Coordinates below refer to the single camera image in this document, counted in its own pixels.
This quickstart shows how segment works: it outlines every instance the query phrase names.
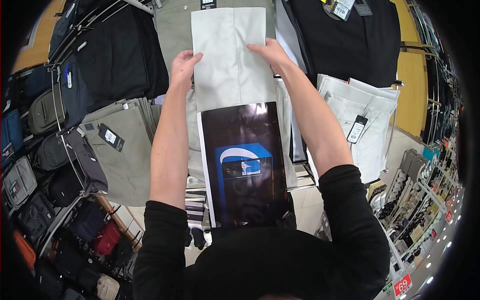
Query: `price sign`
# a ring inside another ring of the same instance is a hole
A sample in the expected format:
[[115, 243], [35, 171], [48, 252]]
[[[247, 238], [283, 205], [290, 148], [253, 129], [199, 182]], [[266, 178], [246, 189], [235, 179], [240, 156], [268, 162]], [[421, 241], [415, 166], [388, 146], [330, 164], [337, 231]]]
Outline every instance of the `price sign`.
[[393, 286], [395, 291], [395, 299], [399, 299], [401, 295], [405, 294], [411, 287], [412, 279], [410, 278], [410, 274], [406, 274], [400, 281], [395, 283]]
[[450, 224], [450, 221], [453, 219], [453, 213], [451, 210], [447, 211], [447, 214], [445, 215], [445, 220]]

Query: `orange bag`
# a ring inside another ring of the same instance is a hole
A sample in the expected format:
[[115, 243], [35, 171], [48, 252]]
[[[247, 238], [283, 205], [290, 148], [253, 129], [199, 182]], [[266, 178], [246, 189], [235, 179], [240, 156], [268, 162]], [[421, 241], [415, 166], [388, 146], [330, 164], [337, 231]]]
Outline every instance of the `orange bag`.
[[15, 229], [13, 231], [13, 236], [15, 237], [17, 246], [20, 249], [20, 253], [22, 253], [22, 255], [24, 256], [27, 266], [30, 268], [30, 270], [32, 270], [36, 259], [35, 251], [33, 251], [32, 247], [28, 244], [28, 242], [25, 241], [24, 235], [21, 232]]

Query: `person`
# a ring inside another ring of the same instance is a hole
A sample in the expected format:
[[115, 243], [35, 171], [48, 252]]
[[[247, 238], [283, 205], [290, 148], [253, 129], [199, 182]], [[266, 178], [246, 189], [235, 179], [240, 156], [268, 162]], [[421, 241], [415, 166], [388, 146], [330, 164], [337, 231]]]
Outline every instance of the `person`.
[[275, 39], [246, 47], [259, 53], [287, 87], [310, 149], [332, 242], [290, 228], [240, 228], [185, 267], [188, 138], [185, 97], [203, 54], [181, 52], [152, 146], [150, 201], [133, 272], [136, 300], [372, 299], [384, 287], [390, 250], [353, 165], [342, 128], [325, 100]]

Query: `black long-sleeve shirt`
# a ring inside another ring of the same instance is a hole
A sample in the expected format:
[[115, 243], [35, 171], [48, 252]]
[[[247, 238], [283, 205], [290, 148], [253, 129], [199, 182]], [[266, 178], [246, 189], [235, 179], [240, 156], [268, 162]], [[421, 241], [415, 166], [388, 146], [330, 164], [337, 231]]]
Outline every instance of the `black long-sleeve shirt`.
[[334, 167], [319, 187], [333, 242], [287, 228], [245, 228], [214, 239], [188, 267], [185, 211], [147, 202], [135, 299], [372, 299], [385, 284], [390, 251], [360, 172], [353, 165]]

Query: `hand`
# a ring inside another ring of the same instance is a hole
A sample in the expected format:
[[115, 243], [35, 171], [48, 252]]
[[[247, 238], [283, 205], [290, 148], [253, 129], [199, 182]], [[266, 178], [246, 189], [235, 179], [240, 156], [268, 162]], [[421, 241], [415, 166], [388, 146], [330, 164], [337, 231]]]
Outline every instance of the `hand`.
[[188, 91], [192, 87], [193, 67], [202, 59], [203, 53], [193, 56], [193, 50], [180, 52], [172, 61], [170, 86], [178, 86]]
[[247, 44], [247, 48], [250, 51], [259, 53], [264, 60], [272, 67], [275, 74], [282, 76], [283, 69], [293, 64], [292, 60], [288, 57], [283, 50], [280, 43], [274, 38], [265, 39], [266, 46], [259, 46], [253, 44]]

